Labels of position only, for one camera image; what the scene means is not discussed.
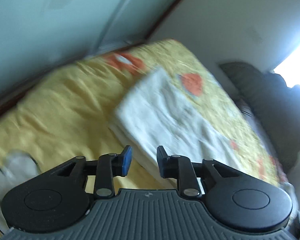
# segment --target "circular cover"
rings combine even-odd
[[[286,226],[289,195],[250,176],[223,178],[206,195],[206,207],[222,224],[245,232],[268,232]]]
[[[9,191],[2,214],[9,226],[34,233],[60,230],[74,224],[87,211],[85,191],[67,177],[32,179]]]

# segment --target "window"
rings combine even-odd
[[[274,69],[274,72],[283,77],[288,87],[300,85],[300,45]]]

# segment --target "gray ribbed plate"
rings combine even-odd
[[[10,230],[2,240],[292,240],[285,230],[249,235],[232,231],[207,213],[199,201],[181,198],[176,190],[122,189],[98,200],[91,211],[67,229],[32,234]]]

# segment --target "mattress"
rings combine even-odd
[[[273,158],[239,109],[198,59],[175,40],[81,60],[55,70],[0,118],[0,165],[13,149],[28,152],[41,171],[76,155],[93,160],[121,152],[124,145],[108,127],[111,114],[127,91],[158,65],[202,117],[231,140],[246,173],[278,186]],[[135,160],[128,176],[115,178],[114,186],[116,190],[162,188]],[[93,180],[89,179],[86,191],[92,189]]]

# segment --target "bed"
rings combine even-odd
[[[76,155],[93,160],[121,152],[124,145],[108,127],[112,112],[127,91],[158,65],[202,117],[231,140],[246,173],[279,186],[276,160],[210,72],[175,40],[92,57],[48,74],[0,118],[0,166],[12,149],[28,152],[42,172]],[[162,188],[135,160],[128,176],[115,178],[114,186]],[[89,179],[86,191],[92,189]]]

